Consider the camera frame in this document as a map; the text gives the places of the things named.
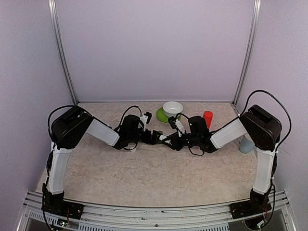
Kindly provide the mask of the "small white pill bottle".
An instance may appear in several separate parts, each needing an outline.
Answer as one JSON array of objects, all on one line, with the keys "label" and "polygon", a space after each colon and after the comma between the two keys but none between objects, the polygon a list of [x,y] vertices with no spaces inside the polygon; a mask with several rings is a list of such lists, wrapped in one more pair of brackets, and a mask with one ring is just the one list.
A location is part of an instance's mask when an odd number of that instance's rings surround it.
[{"label": "small white pill bottle", "polygon": [[163,141],[163,140],[165,140],[165,139],[167,139],[167,136],[165,136],[165,135],[160,135],[160,136],[159,136],[159,140],[160,140],[160,141]]}]

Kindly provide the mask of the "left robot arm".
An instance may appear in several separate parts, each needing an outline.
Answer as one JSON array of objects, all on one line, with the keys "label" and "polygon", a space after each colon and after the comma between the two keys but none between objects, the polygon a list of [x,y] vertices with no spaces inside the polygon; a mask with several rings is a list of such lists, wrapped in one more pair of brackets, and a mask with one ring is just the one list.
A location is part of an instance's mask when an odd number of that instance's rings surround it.
[{"label": "left robot arm", "polygon": [[119,125],[112,128],[87,110],[74,105],[68,111],[48,122],[51,152],[46,165],[47,179],[43,184],[43,208],[50,207],[57,214],[67,210],[64,198],[64,175],[68,158],[85,134],[91,135],[117,150],[127,150],[128,145],[143,142],[157,144],[162,133],[150,131],[146,125],[152,114],[127,115],[124,113]]}]

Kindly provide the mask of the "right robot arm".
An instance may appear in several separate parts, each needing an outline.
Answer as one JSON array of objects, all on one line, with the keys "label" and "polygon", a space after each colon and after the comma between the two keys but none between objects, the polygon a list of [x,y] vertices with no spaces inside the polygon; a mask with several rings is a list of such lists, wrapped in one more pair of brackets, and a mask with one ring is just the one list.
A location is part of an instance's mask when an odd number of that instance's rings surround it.
[{"label": "right robot arm", "polygon": [[272,187],[276,168],[276,149],[280,141],[282,125],[273,115],[258,105],[236,117],[217,131],[210,132],[205,119],[193,116],[188,119],[190,133],[186,133],[180,121],[169,118],[175,133],[160,135],[159,141],[173,150],[183,147],[199,147],[202,153],[213,153],[241,136],[248,135],[257,153],[257,174],[246,203],[249,213],[255,214],[264,207]]}]

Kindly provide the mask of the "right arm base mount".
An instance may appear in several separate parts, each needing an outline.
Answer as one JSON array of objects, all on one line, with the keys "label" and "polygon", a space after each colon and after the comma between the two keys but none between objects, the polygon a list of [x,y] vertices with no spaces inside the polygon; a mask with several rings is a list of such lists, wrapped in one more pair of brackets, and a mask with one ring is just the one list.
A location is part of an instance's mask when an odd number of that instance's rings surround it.
[{"label": "right arm base mount", "polygon": [[269,193],[270,190],[264,194],[259,194],[252,189],[248,200],[230,204],[232,218],[244,218],[264,213],[266,210],[270,211],[272,207],[269,202]]}]

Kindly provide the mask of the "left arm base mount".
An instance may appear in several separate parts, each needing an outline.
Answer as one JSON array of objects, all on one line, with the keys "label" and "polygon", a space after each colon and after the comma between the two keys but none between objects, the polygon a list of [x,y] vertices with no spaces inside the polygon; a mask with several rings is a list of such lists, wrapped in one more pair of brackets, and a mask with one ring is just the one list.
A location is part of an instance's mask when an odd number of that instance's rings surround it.
[{"label": "left arm base mount", "polygon": [[52,194],[48,190],[43,192],[42,210],[66,218],[81,219],[84,205],[64,200],[64,192]]}]

